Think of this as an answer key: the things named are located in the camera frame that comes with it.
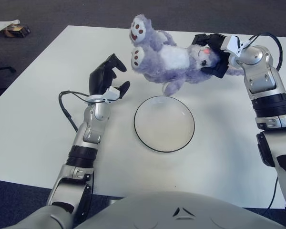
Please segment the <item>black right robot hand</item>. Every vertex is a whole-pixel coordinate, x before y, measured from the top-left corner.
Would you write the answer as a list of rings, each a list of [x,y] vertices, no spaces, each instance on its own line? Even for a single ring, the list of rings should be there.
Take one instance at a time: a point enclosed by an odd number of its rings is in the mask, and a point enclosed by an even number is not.
[[[216,76],[217,78],[223,78],[226,71],[228,70],[228,58],[230,56],[229,53],[221,50],[221,46],[224,42],[226,36],[221,34],[198,34],[195,35],[194,40],[192,41],[192,45],[206,46],[208,45],[211,50],[217,54],[219,57],[219,61],[214,67],[202,67],[201,71],[206,74],[210,74]]]

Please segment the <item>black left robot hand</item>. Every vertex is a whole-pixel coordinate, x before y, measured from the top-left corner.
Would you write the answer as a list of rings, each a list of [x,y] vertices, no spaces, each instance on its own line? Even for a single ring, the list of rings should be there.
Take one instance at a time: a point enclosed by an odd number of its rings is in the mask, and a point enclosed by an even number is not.
[[[126,66],[113,53],[90,74],[89,95],[102,95],[109,89],[113,79],[117,77],[114,68],[123,73],[127,71]]]

